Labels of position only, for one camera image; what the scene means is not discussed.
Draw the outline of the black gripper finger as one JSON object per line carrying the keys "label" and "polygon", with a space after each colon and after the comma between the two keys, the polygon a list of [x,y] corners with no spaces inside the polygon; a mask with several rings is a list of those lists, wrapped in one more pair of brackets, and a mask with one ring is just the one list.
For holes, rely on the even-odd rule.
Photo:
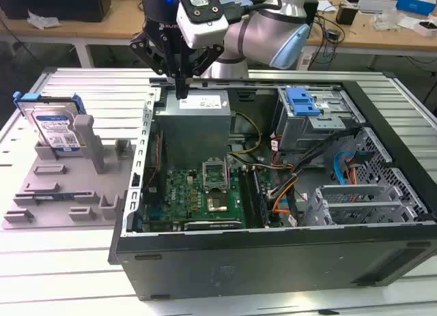
{"label": "black gripper finger", "polygon": [[181,99],[186,99],[191,79],[202,75],[223,53],[224,46],[213,44],[200,49],[191,49],[187,45],[181,50]]}
{"label": "black gripper finger", "polygon": [[155,42],[142,31],[133,35],[129,47],[155,73],[167,76],[169,82],[174,84],[176,98],[181,100],[182,75],[173,43],[174,39],[165,31],[157,34]]}

